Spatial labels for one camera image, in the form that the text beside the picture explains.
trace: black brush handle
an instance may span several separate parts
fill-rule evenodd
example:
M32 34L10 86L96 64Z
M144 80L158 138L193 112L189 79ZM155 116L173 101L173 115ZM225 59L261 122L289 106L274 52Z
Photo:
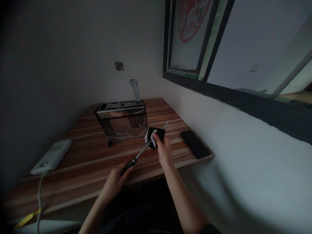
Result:
M121 172L120 175L123 176L124 173L125 173L130 167L134 166L136 163L137 163L137 159L136 159L136 158L133 158L133 159L128 163L128 165L122 170L122 172Z

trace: person's hand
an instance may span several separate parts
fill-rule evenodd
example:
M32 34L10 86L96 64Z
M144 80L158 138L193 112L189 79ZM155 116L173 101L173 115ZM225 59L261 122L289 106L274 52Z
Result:
M165 135L163 142L159 139L157 133L154 133L154 139L158 146L159 162L164 168L166 166L172 166L172 154L171 154L171 142L170 138Z
M133 167L130 167L122 176L120 176L121 171L127 166L127 163L128 162L125 161L110 171L110 175L98 196L102 203L109 203L120 192L124 182L133 171Z

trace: metal rod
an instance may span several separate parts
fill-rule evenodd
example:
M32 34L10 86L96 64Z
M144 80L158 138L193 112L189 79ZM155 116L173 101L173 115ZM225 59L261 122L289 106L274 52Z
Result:
M168 123L169 123L169 122L165 123L165 125L163 126L162 129L164 129L164 128L168 125ZM139 152L139 154L136 156L136 159L138 159L138 158L141 156L141 154L143 154L143 152L147 149L147 147L150 145L151 142L152 142L152 140L150 140L150 141L146 144L146 146L145 146L145 147L141 150L141 152Z

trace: smartphone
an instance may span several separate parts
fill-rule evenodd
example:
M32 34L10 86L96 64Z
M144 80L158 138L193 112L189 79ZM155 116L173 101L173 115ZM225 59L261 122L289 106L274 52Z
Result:
M192 132L192 130L181 132L180 135L196 158L201 159L211 154L207 147Z

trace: wood grain surface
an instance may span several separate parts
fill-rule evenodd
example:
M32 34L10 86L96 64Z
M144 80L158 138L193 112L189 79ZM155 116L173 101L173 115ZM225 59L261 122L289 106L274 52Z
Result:
M214 154L196 159L180 137L190 127L162 99L145 100L149 127L162 127L166 122L166 135L171 139L173 161L177 168L210 161ZM56 170L43 179L41 197L44 213L94 199L102 189L110 170L135 157L145 146L144 138L114 143L108 147L107 137L101 128L92 105L60 139L72 139L73 144ZM140 157L125 186L163 176L157 150L148 148ZM9 194L5 207L10 219L19 221L38 210L37 191L40 175L29 176Z

